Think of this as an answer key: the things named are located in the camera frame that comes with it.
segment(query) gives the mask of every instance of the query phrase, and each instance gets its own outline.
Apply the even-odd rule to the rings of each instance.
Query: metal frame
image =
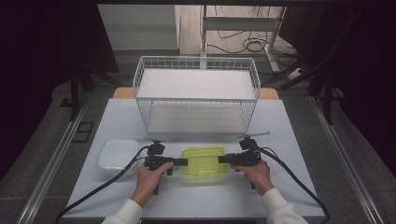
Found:
[[[265,54],[271,65],[273,72],[279,71],[276,58],[273,54],[274,44],[280,23],[285,14],[285,7],[282,7],[276,18],[247,18],[247,17],[207,17],[206,6],[204,6],[202,16],[202,41],[201,57],[206,56],[206,32],[207,31],[262,31],[272,32],[268,44],[264,46]]]

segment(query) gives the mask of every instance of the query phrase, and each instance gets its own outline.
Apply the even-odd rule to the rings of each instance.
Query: white wire basket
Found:
[[[134,95],[148,133],[244,134],[260,80],[247,58],[142,57]]]

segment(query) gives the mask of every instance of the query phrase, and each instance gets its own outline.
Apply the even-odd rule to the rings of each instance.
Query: person's right hand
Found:
[[[245,177],[256,187],[256,191],[262,196],[265,192],[274,188],[270,178],[270,167],[266,161],[260,161],[255,166],[231,166],[235,170],[245,173]]]
[[[155,171],[150,171],[142,164],[137,170],[137,185],[131,199],[143,207],[151,198],[152,191],[163,181],[163,172],[173,166],[173,162],[167,162]]]

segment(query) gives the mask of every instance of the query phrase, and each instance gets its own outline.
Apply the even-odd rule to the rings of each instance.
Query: metal rail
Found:
[[[346,172],[346,176],[349,179],[349,182],[354,189],[358,199],[361,203],[361,206],[364,210],[364,213],[368,217],[370,223],[384,223],[381,216],[378,213],[378,209],[376,208],[375,202],[370,195],[368,189],[364,186],[361,178],[359,177],[358,172],[355,170],[355,167],[352,164],[352,161],[349,159],[347,155],[347,151],[344,149],[341,140],[338,138],[336,131],[334,130],[333,126],[329,125],[322,114],[322,106],[320,101],[317,97],[310,96],[309,99],[311,103],[314,105],[316,109],[318,118],[320,123],[323,126],[323,129],[327,136],[329,137],[332,147],[334,148],[335,154],[337,155],[338,159],[343,166],[344,171]]]
[[[70,121],[69,125],[67,126],[64,136],[62,137],[55,151],[52,153],[49,163],[47,164],[43,174],[40,176],[40,179],[37,181],[37,184],[35,185],[29,200],[22,209],[16,223],[30,224],[34,221],[35,215],[37,214],[38,209],[40,208],[40,205],[42,204],[47,191],[50,188],[50,184],[52,183],[52,180],[55,177],[59,166],[61,165],[64,154],[66,153],[70,142],[72,141],[73,135],[78,128],[79,122],[85,113],[90,98],[91,94],[89,92],[86,92],[82,95],[81,109],[76,115],[75,120]]]

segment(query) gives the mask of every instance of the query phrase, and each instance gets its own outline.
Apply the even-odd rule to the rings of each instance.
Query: plastic container lid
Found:
[[[107,141],[99,155],[98,165],[109,175],[117,175],[132,160],[138,151],[135,140],[112,139]],[[126,175],[136,173],[139,162],[136,161]]]
[[[219,163],[218,156],[224,156],[224,146],[184,148],[181,157],[189,159],[189,165],[183,166],[183,175],[188,177],[225,175],[228,166]]]

